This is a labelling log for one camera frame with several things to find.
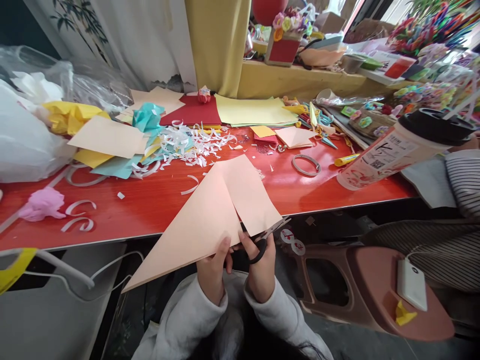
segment stool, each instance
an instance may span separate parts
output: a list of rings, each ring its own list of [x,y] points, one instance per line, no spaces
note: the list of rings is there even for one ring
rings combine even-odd
[[[397,262],[405,256],[394,249],[306,245],[304,256],[298,256],[291,250],[287,253],[295,258],[298,266],[303,290],[303,297],[298,300],[310,314],[425,342],[443,341],[455,333],[452,320],[428,285],[428,311],[415,309],[397,294]],[[348,302],[345,306],[321,302],[315,297],[307,271],[307,259],[330,261],[340,271],[347,286]],[[407,311],[418,313],[403,326],[395,322],[395,310],[400,300]]]

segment hand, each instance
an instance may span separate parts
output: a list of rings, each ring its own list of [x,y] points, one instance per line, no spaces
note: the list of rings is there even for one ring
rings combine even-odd
[[[246,233],[241,232],[239,236],[248,258],[255,259],[260,252],[259,248]],[[248,286],[260,304],[266,303],[275,290],[275,254],[274,236],[270,234],[266,238],[266,250],[262,258],[257,263],[250,265]]]
[[[220,305],[224,297],[224,282],[222,275],[224,273],[224,262],[226,262],[226,272],[232,273],[232,255],[229,252],[230,238],[224,238],[215,255],[206,257],[196,262],[196,271],[198,283],[205,296],[215,305]]]

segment straw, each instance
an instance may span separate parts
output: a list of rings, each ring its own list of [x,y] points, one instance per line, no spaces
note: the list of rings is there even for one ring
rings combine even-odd
[[[454,117],[457,115],[461,110],[463,110],[464,107],[469,105],[470,103],[474,102],[477,100],[477,98],[480,96],[480,89],[475,91],[473,94],[471,94],[469,97],[467,97],[465,100],[463,100],[459,105],[457,105],[453,111],[449,112],[445,116],[443,116],[443,120],[448,120],[451,117]]]

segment white power bank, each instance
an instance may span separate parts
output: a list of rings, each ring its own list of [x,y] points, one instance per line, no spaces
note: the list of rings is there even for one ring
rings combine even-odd
[[[418,310],[427,311],[427,288],[424,273],[408,259],[398,261],[396,292]]]

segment drink cup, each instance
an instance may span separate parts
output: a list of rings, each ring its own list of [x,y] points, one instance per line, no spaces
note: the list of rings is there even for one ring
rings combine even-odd
[[[338,182],[349,190],[360,190],[469,141],[475,128],[456,116],[444,120],[443,115],[428,108],[403,115],[337,175]]]

